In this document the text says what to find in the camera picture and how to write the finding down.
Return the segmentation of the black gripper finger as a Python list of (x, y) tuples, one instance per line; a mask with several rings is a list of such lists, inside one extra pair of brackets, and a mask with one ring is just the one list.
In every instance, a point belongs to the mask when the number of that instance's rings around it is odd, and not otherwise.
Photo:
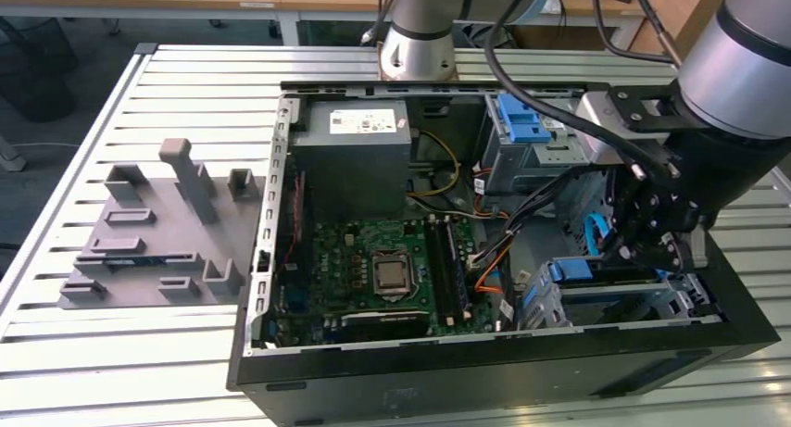
[(648, 223), (616, 225), (600, 246), (602, 260), (613, 264), (646, 264), (648, 258), (638, 246), (645, 241), (645, 233), (649, 231)]
[(677, 273), (689, 270), (689, 246), (676, 233), (666, 232), (652, 246), (652, 266)]

